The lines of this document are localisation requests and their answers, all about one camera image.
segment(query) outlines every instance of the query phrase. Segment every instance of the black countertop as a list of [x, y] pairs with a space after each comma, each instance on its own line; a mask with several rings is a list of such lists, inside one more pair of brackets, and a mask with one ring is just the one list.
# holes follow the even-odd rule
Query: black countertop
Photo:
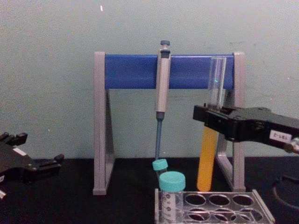
[[[106, 196], [93, 196], [93, 160], [65, 160], [59, 176], [32, 185], [6, 182], [0, 202], [0, 224], [153, 224], [156, 174], [153, 159], [117, 159]], [[186, 176], [186, 191], [196, 191], [198, 158], [169, 158], [170, 169]], [[275, 178], [299, 178], [299, 157], [245, 158], [245, 186], [256, 189], [278, 224], [299, 223], [299, 212], [274, 198]], [[214, 167], [212, 191], [230, 191], [218, 166]], [[299, 185], [284, 182], [281, 198], [299, 205]]]

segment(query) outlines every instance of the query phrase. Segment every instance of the white label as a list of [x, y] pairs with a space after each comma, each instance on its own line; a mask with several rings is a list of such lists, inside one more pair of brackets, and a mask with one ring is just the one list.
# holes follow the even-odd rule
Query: white label
[[280, 142], [290, 143], [292, 140], [292, 135], [271, 130], [269, 138]]
[[169, 192], [162, 193], [162, 215], [170, 221], [176, 220], [176, 195]]
[[25, 156], [27, 155], [25, 152], [23, 152], [22, 150], [20, 150], [19, 148], [14, 148], [14, 151], [18, 154], [20, 154], [21, 156]]

